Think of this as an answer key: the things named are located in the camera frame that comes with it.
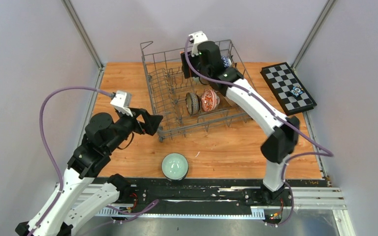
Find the blue zigzag pattern bowl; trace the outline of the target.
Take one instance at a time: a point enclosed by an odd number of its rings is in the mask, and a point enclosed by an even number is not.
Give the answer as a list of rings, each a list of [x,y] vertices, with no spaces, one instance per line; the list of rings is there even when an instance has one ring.
[[[225,68],[231,67],[232,66],[232,60],[229,57],[226,56],[221,56],[221,60],[223,62],[223,65]]]

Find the grey wire dish rack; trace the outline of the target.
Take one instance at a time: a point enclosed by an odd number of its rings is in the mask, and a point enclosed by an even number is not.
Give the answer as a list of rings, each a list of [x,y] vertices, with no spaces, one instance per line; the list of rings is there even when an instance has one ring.
[[[140,43],[140,50],[152,111],[163,116],[157,132],[160,141],[180,135],[186,137],[201,130],[208,131],[214,126],[230,126],[237,121],[251,120],[243,109],[223,96],[213,111],[199,109],[197,114],[190,115],[186,94],[190,92],[201,96],[209,88],[207,81],[184,77],[180,57],[182,48],[154,53],[152,43]]]

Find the black bowl beige inside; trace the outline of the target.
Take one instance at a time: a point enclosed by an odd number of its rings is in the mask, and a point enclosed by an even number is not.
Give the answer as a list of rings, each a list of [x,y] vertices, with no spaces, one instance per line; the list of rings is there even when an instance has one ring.
[[[195,93],[186,94],[186,106],[190,116],[196,115],[200,110],[199,97]]]

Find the orange floral pattern bowl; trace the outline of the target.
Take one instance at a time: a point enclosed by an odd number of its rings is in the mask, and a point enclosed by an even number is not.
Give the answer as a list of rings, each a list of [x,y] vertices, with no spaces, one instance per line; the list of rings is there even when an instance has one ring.
[[[220,98],[212,89],[205,89],[201,96],[201,107],[205,112],[213,111],[220,104]]]

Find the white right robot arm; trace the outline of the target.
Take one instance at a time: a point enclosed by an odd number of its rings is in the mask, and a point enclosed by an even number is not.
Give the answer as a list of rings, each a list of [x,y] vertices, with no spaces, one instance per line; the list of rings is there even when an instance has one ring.
[[[210,86],[241,107],[267,136],[260,150],[266,158],[266,170],[259,197],[267,205],[274,205],[281,199],[287,186],[284,169],[288,158],[298,143],[300,121],[287,117],[273,108],[252,88],[239,70],[225,66],[221,51],[213,41],[199,44],[200,52],[195,58],[200,63],[197,70],[191,63],[191,53],[184,48],[184,58],[189,70],[207,80]]]

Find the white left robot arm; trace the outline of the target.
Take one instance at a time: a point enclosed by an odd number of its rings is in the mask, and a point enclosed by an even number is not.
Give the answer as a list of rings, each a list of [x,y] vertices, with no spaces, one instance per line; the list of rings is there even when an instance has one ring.
[[[130,183],[120,174],[112,175],[100,189],[77,207],[73,205],[82,192],[109,163],[113,151],[128,137],[155,135],[163,120],[145,109],[132,108],[130,115],[119,114],[113,121],[109,113],[92,116],[85,127],[81,145],[68,161],[61,182],[40,212],[29,222],[19,223],[19,236],[74,236],[96,213],[117,201],[131,197]]]

